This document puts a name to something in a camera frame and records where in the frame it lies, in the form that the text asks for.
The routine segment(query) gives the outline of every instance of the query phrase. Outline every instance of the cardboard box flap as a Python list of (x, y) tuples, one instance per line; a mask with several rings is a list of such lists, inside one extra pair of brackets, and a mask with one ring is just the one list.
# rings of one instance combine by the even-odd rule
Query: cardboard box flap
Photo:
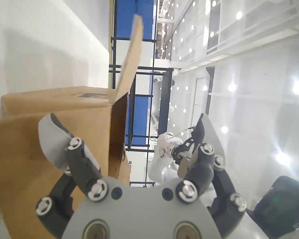
[(143, 40), (143, 22), (142, 17), (135, 15), (133, 21), (131, 42), (128, 53), (125, 57), (121, 71), (120, 81), (115, 94), (110, 98), (110, 103), (115, 103), (131, 89), (137, 67), (141, 58)]

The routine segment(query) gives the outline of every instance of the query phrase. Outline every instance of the black metal frame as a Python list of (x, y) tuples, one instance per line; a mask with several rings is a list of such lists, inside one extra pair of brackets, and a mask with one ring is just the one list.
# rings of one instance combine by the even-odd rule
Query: black metal frame
[[(112, 73), (112, 88), (115, 89), (116, 84), (115, 84), (115, 80), (116, 80), (116, 74), (120, 73), (120, 70), (117, 70), (117, 68), (121, 68), (121, 65), (116, 65), (116, 41), (117, 40), (125, 40), (128, 41), (129, 38), (122, 38), (122, 37), (117, 37), (117, 30), (116, 30), (116, 24), (117, 24), (117, 1), (114, 1), (114, 30), (113, 30), (113, 36), (111, 37), (111, 42), (112, 42), (112, 51), (113, 51), (113, 57), (112, 57), (112, 65), (109, 65), (109, 72)], [(158, 8), (158, 2), (159, 0), (156, 0), (156, 8)], [(147, 161), (148, 161), (148, 156), (150, 152), (154, 152), (154, 150), (150, 149), (150, 145), (149, 145), (149, 141), (150, 141), (150, 132), (148, 131), (148, 135), (147, 136), (139, 136), (139, 135), (134, 135), (133, 134), (133, 126), (134, 126), (134, 110), (135, 110), (135, 97), (150, 97), (150, 111), (149, 111), (149, 117), (151, 118), (151, 114), (152, 114), (152, 99), (153, 99), (153, 82), (154, 82), (154, 75), (161, 75), (161, 76), (167, 76), (167, 83), (165, 87), (162, 87), (162, 93), (164, 93), (166, 95), (166, 97), (168, 98), (168, 101), (165, 101), (167, 103), (167, 107), (162, 107), (161, 104), (161, 109), (163, 108), (164, 110), (168, 111), (169, 108), (169, 97), (170, 97), (170, 87), (171, 87), (171, 74), (173, 72), (173, 68), (163, 68), (163, 67), (154, 67), (154, 60), (155, 60), (155, 55), (156, 55), (156, 49), (155, 49), (155, 45), (157, 42), (157, 17), (158, 15), (156, 15), (156, 19), (155, 19), (155, 29), (154, 29), (154, 39), (143, 39), (144, 42), (151, 42), (154, 44), (154, 50), (153, 50), (153, 64), (151, 67), (142, 67), (139, 66), (138, 67), (138, 71), (137, 71), (137, 75), (151, 75), (152, 76), (152, 82), (151, 82), (151, 92), (148, 95), (140, 95), (140, 94), (135, 94), (135, 90), (136, 90), (136, 76), (134, 78), (131, 90), (130, 90), (130, 95), (129, 95), (129, 133), (126, 135), (126, 137), (128, 137), (128, 142), (125, 144), (126, 145), (126, 150), (127, 151), (135, 151), (135, 152), (146, 152), (147, 153)], [(141, 72), (139, 70), (149, 70), (149, 72)], [(160, 130), (164, 130), (167, 131), (167, 120), (168, 120), (168, 112), (167, 114), (164, 114), (164, 116), (160, 116), (160, 120), (159, 120), (159, 125), (160, 125)], [(143, 138), (147, 138), (147, 144), (144, 145), (137, 145), (138, 147), (146, 147), (147, 149), (138, 149), (138, 148), (133, 148), (132, 141), (134, 137), (143, 137)], [(147, 163), (146, 163), (146, 175), (145, 175), (145, 182), (142, 182), (142, 184), (147, 184)]]

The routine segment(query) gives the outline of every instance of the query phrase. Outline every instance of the blue panel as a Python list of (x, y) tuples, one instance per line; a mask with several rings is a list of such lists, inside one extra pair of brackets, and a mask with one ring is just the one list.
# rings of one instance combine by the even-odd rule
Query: blue panel
[(130, 38), (134, 14), (141, 15), (144, 39), (152, 39), (154, 0), (117, 0), (116, 36)]
[[(135, 97), (135, 109), (134, 109), (134, 135), (146, 136), (147, 127), (147, 97)], [(126, 134), (129, 132), (129, 113), (126, 118)], [(128, 143), (128, 137), (125, 137), (125, 143)], [(134, 137), (132, 141), (133, 145), (144, 145), (146, 144), (146, 138)]]

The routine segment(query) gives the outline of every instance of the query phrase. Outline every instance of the open cardboard box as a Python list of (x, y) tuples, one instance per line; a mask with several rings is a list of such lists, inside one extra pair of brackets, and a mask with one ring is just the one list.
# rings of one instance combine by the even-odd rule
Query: open cardboard box
[[(45, 158), (38, 123), (50, 112), (74, 136), (84, 140), (103, 175), (129, 185), (125, 158), (128, 92), (141, 55), (143, 24), (135, 16), (129, 51), (117, 89), (71, 87), (8, 94), (0, 120), (0, 211), (12, 239), (53, 238), (35, 214), (37, 201), (49, 194), (62, 173)], [(84, 194), (72, 193), (73, 209)]]

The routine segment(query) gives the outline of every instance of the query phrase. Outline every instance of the gray gripper mount plate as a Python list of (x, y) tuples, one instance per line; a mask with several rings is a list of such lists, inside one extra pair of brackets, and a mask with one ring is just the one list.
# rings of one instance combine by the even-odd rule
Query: gray gripper mount plate
[[(108, 176), (103, 177), (103, 180), (109, 188), (106, 198), (100, 202), (85, 198), (74, 212), (62, 239), (84, 238), (85, 228), (94, 220), (107, 224), (107, 239), (221, 239), (216, 224), (201, 200), (184, 204), (177, 198), (176, 186), (182, 179), (173, 179), (149, 188), (125, 186)], [(116, 187), (120, 187), (123, 192), (118, 200), (111, 196)], [(173, 192), (173, 199), (170, 201), (166, 201), (162, 196), (165, 188), (170, 188)], [(200, 236), (187, 237), (182, 233), (182, 236), (178, 234), (176, 237), (176, 227), (184, 222), (194, 225)]]

